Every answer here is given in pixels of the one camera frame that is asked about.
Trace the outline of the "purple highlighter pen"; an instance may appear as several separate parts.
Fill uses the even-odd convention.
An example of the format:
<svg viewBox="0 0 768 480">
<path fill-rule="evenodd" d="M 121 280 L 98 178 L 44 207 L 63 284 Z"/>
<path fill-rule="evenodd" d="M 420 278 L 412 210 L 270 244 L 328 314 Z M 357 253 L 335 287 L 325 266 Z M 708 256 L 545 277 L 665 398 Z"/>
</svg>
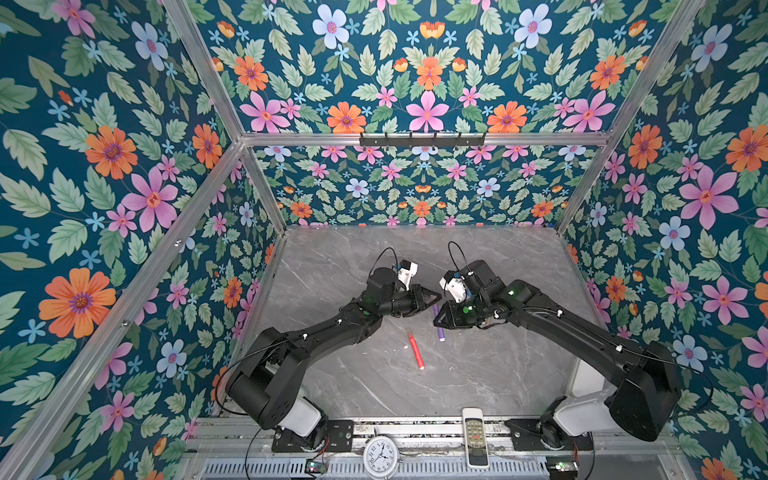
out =
<svg viewBox="0 0 768 480">
<path fill-rule="evenodd" d="M 432 312 L 433 312 L 433 320 L 437 320 L 439 313 L 440 313 L 440 306 L 439 305 L 433 305 L 432 306 Z M 446 340 L 444 329 L 440 326 L 436 326 L 436 332 L 438 336 L 438 341 L 443 343 Z"/>
</svg>

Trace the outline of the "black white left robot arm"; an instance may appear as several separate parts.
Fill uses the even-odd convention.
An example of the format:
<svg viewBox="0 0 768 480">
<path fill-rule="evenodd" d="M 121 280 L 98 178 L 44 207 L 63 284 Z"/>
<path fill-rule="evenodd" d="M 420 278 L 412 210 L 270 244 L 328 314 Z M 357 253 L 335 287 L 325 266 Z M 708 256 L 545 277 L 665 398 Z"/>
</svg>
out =
<svg viewBox="0 0 768 480">
<path fill-rule="evenodd" d="M 307 370 L 341 348 L 370 338 L 386 317 L 408 318 L 430 309 L 442 294 L 405 282 L 393 268 L 373 270 L 363 292 L 329 319 L 304 329 L 260 332 L 235 362 L 225 395 L 264 430 L 280 427 L 308 438 L 324 428 L 327 415 L 300 397 Z"/>
</svg>

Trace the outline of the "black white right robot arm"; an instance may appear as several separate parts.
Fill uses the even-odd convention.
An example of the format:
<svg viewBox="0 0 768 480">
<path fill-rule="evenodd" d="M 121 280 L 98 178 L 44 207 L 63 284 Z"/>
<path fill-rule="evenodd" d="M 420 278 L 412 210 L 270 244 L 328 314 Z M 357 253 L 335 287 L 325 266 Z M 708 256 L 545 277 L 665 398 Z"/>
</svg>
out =
<svg viewBox="0 0 768 480">
<path fill-rule="evenodd" d="M 680 375 L 667 347 L 645 347 L 614 335 L 565 309 L 524 280 L 504 283 L 483 260 L 449 270 L 440 280 L 447 294 L 433 323 L 446 330 L 511 324 L 545 337 L 586 363 L 599 390 L 556 398 L 539 419 L 539 436 L 551 448 L 566 438 L 620 429 L 654 442 L 681 398 Z"/>
</svg>

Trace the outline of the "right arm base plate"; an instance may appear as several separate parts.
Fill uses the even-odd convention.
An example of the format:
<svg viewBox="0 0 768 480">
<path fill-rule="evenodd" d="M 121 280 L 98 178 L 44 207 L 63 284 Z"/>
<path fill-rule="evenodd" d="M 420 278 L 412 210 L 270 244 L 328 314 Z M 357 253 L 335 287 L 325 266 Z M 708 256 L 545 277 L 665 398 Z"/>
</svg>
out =
<svg viewBox="0 0 768 480">
<path fill-rule="evenodd" d="M 568 436 L 553 422 L 542 424 L 537 418 L 510 418 L 504 421 L 516 451 L 590 452 L 594 441 L 590 434 Z"/>
</svg>

